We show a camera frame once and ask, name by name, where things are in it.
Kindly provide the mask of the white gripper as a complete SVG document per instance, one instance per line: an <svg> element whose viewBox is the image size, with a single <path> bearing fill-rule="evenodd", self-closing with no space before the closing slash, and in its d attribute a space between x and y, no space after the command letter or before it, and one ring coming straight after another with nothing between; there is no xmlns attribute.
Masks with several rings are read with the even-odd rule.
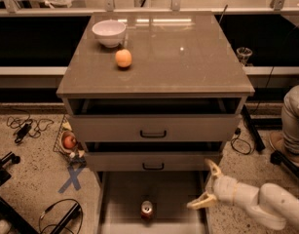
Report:
<svg viewBox="0 0 299 234"><path fill-rule="evenodd" d="M187 208L199 210L209 208L217 203L217 199L223 203L248 208L253 202L253 187L237 181L235 178L222 175L221 169L210 159L205 159L211 172L213 181L213 194L204 192L199 198L189 202Z"/></svg>

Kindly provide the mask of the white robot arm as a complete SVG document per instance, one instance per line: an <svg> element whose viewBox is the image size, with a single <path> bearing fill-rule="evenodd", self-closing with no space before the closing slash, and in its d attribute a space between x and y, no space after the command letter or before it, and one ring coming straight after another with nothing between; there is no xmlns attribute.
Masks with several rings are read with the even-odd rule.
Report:
<svg viewBox="0 0 299 234"><path fill-rule="evenodd" d="M256 187L224 175L210 159L211 192L205 191L189 202L187 208L199 210L218 202L241 208L258 223L273 230L283 230L287 223L299 230L299 199L274 183Z"/></svg>

